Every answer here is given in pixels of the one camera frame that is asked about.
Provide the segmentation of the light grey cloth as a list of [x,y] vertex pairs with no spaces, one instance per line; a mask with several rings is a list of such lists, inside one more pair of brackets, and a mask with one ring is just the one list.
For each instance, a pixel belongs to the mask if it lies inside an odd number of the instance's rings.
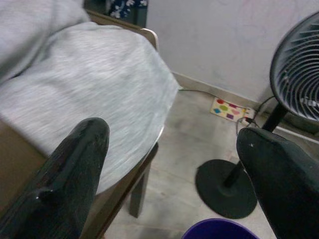
[[97,193],[155,144],[178,90],[145,37],[92,22],[83,0],[0,0],[0,117],[48,155],[80,121],[104,119]]

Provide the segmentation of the black pedestal fan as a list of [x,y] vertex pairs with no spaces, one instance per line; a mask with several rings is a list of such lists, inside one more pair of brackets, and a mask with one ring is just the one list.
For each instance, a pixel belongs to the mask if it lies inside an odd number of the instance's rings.
[[[272,132],[287,113],[319,123],[319,11],[297,23],[280,41],[271,61],[270,86],[277,105],[262,129]],[[241,162],[213,159],[198,167],[201,200],[228,219],[250,215],[257,205]]]

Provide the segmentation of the dark floral cloth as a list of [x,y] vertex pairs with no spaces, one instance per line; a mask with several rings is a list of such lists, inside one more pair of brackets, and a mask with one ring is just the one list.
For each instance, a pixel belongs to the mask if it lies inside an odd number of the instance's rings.
[[149,0],[84,0],[88,10],[146,27]]

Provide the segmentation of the purple bucket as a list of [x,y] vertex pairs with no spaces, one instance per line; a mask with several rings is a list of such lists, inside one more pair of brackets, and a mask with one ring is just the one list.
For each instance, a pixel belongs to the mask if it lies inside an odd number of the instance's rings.
[[181,239],[259,239],[246,227],[227,219],[206,219],[191,226]]

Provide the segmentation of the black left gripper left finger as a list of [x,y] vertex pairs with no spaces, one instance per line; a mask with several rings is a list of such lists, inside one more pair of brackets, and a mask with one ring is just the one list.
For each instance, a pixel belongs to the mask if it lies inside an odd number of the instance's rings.
[[109,126],[79,122],[0,217],[0,239],[79,239],[108,152]]

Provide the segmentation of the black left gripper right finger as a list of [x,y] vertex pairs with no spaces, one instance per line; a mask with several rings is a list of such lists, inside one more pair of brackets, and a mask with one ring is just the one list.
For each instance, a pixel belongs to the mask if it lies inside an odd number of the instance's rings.
[[319,239],[319,161],[260,128],[241,129],[236,148],[276,238]]

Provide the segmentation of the wooden chair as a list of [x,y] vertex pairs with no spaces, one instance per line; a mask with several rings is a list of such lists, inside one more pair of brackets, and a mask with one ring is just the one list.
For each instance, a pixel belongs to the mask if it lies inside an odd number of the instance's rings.
[[[155,144],[123,179],[95,195],[79,239],[101,239],[127,199],[130,215],[140,215],[158,148]],[[0,118],[0,217],[48,158]]]

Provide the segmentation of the colourful shape puzzle board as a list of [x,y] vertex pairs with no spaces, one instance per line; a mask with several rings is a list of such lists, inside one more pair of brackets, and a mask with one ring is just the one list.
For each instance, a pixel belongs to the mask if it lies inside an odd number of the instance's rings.
[[216,116],[236,122],[245,116],[246,108],[214,98],[210,112]]

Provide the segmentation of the white power strip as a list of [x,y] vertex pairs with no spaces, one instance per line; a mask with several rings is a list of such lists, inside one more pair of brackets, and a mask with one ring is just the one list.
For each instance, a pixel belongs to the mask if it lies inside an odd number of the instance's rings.
[[252,108],[247,108],[244,112],[244,117],[241,119],[241,123],[243,125],[249,125],[253,122],[255,116],[255,110]]

